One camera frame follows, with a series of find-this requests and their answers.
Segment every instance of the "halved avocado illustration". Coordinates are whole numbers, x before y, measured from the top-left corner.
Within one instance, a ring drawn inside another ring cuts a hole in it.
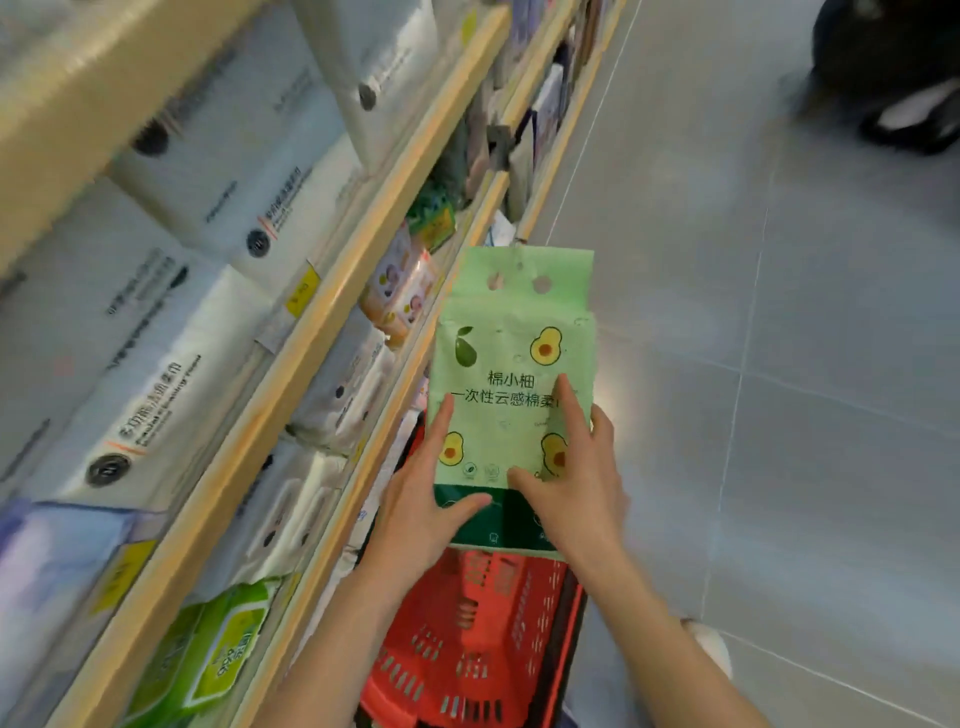
[[[560,342],[563,338],[558,328],[545,328],[530,345],[530,356],[541,366],[550,366],[560,358]]]
[[[444,449],[440,451],[440,462],[444,465],[459,465],[464,459],[464,436],[459,432],[447,432]]]
[[[556,432],[550,432],[540,440],[543,450],[543,466],[551,475],[563,477],[566,473],[566,440]]]
[[[453,342],[453,354],[457,357],[457,363],[462,367],[472,367],[477,363],[476,349],[464,338],[471,331],[473,331],[473,327],[462,327],[457,331],[457,338]]]

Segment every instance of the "green package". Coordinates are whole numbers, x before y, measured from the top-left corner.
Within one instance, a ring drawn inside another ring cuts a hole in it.
[[[168,726],[225,697],[250,656],[279,579],[183,607],[140,678],[122,728]]]
[[[517,466],[543,480],[564,474],[566,428],[555,399],[566,374],[588,418],[596,322],[587,308],[593,253],[562,248],[466,251],[437,324],[427,409],[456,407],[434,480],[447,506],[473,493],[492,505],[453,545],[560,558],[526,499],[507,485]]]

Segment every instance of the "black shoe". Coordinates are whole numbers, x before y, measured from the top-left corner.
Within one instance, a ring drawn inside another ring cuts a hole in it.
[[[860,136],[881,147],[894,147],[930,157],[939,155],[960,139],[960,126],[951,125],[952,128],[945,131],[932,112],[920,124],[901,129],[880,126],[881,114],[882,111],[872,113],[860,122]]]

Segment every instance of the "person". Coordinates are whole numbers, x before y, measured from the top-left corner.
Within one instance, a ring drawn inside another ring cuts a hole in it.
[[[671,616],[623,545],[627,510],[613,455],[613,424],[594,405],[592,430],[566,376],[557,381],[568,439],[566,475],[549,483],[516,468],[520,490],[595,602],[626,658],[656,728],[769,728],[763,715]],[[446,395],[420,449],[385,492],[364,558],[337,588],[317,631],[257,728],[345,728],[401,600],[462,524],[490,504],[473,495],[449,508],[434,471],[453,415]]]
[[[960,138],[960,3],[826,0],[813,26],[813,78],[879,106],[868,141],[939,154]]]

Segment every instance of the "red shopping basket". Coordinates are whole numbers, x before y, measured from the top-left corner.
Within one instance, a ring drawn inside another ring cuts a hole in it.
[[[397,611],[358,725],[552,725],[585,603],[562,562],[448,549]]]

